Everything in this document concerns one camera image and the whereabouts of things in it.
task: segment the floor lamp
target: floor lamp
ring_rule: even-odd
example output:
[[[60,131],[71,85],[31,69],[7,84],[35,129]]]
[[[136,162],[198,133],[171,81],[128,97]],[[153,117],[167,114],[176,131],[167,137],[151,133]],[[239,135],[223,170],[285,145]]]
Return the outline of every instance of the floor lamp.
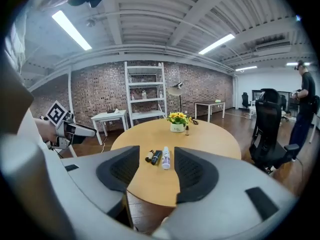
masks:
[[[182,94],[182,82],[177,83],[176,85],[170,87],[168,89],[168,93],[172,96],[179,96],[180,99],[180,112],[182,112],[182,106],[181,106],[181,94]]]

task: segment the chair armrest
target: chair armrest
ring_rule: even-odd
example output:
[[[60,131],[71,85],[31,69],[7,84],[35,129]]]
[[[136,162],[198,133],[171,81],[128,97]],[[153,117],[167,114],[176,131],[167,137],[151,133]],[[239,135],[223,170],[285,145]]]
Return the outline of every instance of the chair armrest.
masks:
[[[298,146],[298,144],[290,144],[290,145],[284,146],[284,149],[286,151],[296,151],[299,149],[299,146]]]

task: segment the white wall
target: white wall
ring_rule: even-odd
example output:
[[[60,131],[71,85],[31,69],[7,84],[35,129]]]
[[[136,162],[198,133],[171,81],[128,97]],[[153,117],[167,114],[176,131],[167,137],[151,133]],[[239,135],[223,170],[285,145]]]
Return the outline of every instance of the white wall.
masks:
[[[252,90],[272,88],[280,92],[293,92],[301,89],[301,76],[294,70],[281,70],[270,72],[246,73],[238,75],[238,107],[242,106],[242,94],[248,94],[248,100],[252,101]]]

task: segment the black shirt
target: black shirt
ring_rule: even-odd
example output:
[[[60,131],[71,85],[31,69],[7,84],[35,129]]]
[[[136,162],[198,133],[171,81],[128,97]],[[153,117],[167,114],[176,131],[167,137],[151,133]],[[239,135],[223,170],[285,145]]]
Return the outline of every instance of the black shirt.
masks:
[[[312,101],[313,96],[316,95],[315,81],[312,78],[310,72],[305,72],[302,75],[302,90],[307,90],[308,95],[306,97],[300,98],[300,112],[302,114],[312,114],[311,105],[309,104]]]

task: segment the scissors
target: scissors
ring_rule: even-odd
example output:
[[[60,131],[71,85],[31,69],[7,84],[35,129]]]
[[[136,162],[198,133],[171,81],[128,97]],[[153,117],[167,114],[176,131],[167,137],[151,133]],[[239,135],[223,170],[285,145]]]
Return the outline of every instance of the scissors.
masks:
[[[195,126],[197,126],[197,125],[199,124],[198,121],[196,121],[196,120],[194,120],[194,119],[192,119],[192,118],[191,118],[191,122],[192,122]]]

